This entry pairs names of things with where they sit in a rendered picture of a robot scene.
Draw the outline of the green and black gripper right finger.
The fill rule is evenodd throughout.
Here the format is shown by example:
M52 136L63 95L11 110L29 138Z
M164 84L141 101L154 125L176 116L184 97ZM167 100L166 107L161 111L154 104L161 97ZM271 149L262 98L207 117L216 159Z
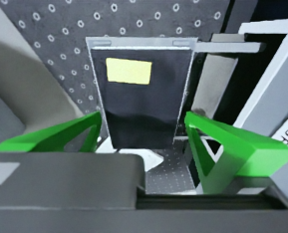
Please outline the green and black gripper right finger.
M185 127L203 194L219 194L237 176L270 176L288 161L282 140L186 112ZM215 162L195 127L221 143Z

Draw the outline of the white flat plate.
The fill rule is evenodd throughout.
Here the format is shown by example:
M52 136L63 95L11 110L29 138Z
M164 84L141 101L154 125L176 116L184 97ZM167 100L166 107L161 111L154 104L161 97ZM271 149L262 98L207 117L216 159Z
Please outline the white flat plate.
M142 155L145 159L145 171L163 161L163 157L149 149L113 149L110 137L108 137L95 152L133 152Z

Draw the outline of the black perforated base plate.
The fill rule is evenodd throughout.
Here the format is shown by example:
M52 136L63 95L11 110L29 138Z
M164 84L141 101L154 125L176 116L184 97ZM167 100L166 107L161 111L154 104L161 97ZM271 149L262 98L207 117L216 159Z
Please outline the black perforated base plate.
M100 111L97 146L109 137L86 37L219 34L230 0L0 0L0 9L84 116ZM205 52L194 52L176 133L183 133ZM150 149L163 161L145 172L145 194L194 191L182 150Z

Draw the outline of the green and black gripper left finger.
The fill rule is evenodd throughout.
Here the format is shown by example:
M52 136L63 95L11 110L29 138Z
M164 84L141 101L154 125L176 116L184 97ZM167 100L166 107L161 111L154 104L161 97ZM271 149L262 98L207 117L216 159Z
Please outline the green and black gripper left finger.
M95 152L102 127L101 112L97 111L67 122L4 140L0 150L27 150L29 152L64 152L64 146L91 127L79 152Z

